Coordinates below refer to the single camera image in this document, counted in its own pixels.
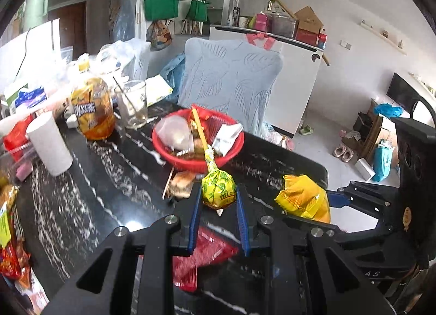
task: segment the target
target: television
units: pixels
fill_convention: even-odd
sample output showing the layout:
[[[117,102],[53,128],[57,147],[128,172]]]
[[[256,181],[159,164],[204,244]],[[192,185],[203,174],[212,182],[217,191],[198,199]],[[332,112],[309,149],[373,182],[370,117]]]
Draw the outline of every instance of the television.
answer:
[[[410,86],[400,75],[394,73],[387,96],[393,99],[407,113],[411,113],[413,105],[419,98],[418,92]]]

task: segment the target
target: kettle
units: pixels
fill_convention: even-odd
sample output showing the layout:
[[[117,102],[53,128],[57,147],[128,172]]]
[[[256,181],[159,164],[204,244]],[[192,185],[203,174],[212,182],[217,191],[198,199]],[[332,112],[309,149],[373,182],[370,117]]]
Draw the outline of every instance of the kettle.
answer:
[[[47,22],[49,0],[26,0],[23,17],[23,32]]]

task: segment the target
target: white refrigerator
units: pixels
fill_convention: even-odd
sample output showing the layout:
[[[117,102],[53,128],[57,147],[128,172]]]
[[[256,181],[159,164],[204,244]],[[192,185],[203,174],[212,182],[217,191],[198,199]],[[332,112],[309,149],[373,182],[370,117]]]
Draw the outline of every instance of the white refrigerator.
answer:
[[[258,31],[229,26],[211,26],[210,40],[247,40],[247,33]],[[264,121],[281,133],[293,136],[309,101],[323,51],[297,40],[268,33],[275,38],[271,50],[283,57],[283,68],[272,86]]]

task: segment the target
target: red basket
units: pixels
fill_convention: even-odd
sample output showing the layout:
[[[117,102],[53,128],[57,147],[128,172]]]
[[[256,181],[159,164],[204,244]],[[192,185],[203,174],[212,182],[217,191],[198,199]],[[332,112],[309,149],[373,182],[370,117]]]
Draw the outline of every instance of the red basket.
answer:
[[[208,109],[204,109],[198,106],[193,105],[194,108],[197,108],[198,115],[200,117],[200,121],[203,125],[204,122],[206,122],[206,126],[208,125],[207,122],[213,121],[212,127],[208,130],[206,129],[205,135],[206,140],[208,141],[209,145],[212,144],[213,140],[215,139],[215,136],[219,130],[220,125],[219,124],[236,124],[237,122],[229,117],[228,115],[225,115],[224,113],[212,111]],[[190,109],[181,109],[179,111],[170,113],[167,115],[167,117],[171,115],[179,115],[186,120],[189,119],[191,115]],[[173,165],[176,169],[180,171],[193,171],[198,173],[206,173],[208,172],[208,166],[206,165],[206,161],[204,160],[184,160],[179,157],[173,156],[170,154],[169,147],[165,146],[162,141],[159,139],[158,134],[156,133],[156,129],[153,129],[152,134],[153,139],[153,145],[156,151],[161,154],[161,156],[168,161],[171,165]],[[241,132],[238,137],[235,140],[235,143],[233,144],[230,151],[225,155],[225,157],[216,157],[215,163],[218,167],[223,166],[226,164],[230,159],[234,158],[243,148],[244,145],[244,133]]]

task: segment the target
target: red box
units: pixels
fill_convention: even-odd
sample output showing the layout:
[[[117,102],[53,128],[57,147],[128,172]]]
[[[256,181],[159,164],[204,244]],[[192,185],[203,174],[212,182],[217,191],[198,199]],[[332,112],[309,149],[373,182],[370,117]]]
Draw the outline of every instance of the red box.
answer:
[[[305,29],[298,28],[295,39],[310,44],[311,46],[317,45],[318,35],[313,32],[306,31]]]
[[[254,24],[254,29],[261,32],[271,32],[271,27],[273,23],[268,15],[258,13],[256,15],[256,23]]]

